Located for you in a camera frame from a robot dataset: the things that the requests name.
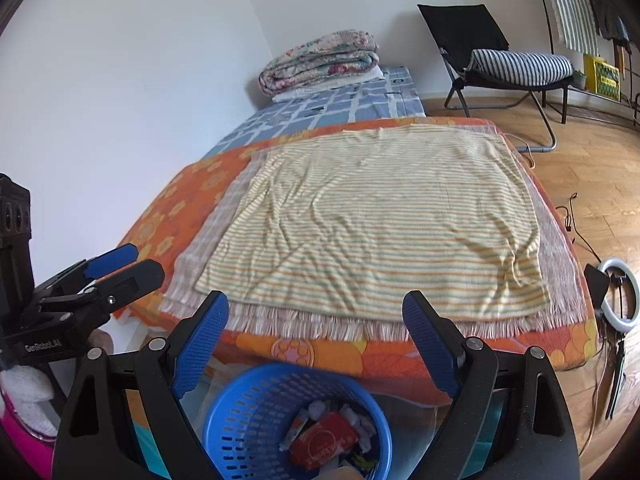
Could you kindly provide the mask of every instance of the yellow bag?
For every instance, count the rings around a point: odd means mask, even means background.
[[[583,55],[584,73],[587,76],[585,88],[598,95],[620,101],[620,71],[603,58]]]

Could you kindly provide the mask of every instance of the camera lens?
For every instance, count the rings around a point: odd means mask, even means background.
[[[11,204],[4,207],[4,228],[7,231],[11,230]]]

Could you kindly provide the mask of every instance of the red package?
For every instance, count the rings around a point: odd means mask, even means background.
[[[307,470],[319,468],[358,443],[358,434],[342,415],[329,413],[300,434],[289,447],[290,460]]]

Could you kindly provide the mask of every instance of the silver screw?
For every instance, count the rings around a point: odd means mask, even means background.
[[[472,350],[481,350],[482,346],[484,346],[484,343],[477,337],[470,337],[466,340],[466,346],[471,348]]]
[[[532,346],[529,352],[531,352],[531,355],[536,359],[543,359],[545,357],[545,351],[539,346]]]
[[[149,349],[150,350],[162,350],[166,345],[166,342],[161,337],[156,337],[149,341]]]
[[[91,360],[97,359],[97,358],[98,358],[98,357],[100,357],[101,355],[102,355],[102,348],[98,348],[98,347],[96,347],[96,348],[91,348],[91,350],[89,350],[89,351],[86,353],[86,356],[87,356],[89,359],[91,359]]]

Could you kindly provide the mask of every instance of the blue checkered bedsheet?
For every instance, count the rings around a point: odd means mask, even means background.
[[[382,68],[382,72],[384,79],[325,90],[308,98],[273,103],[240,124],[204,158],[252,142],[329,124],[424,117],[422,103],[407,68]]]

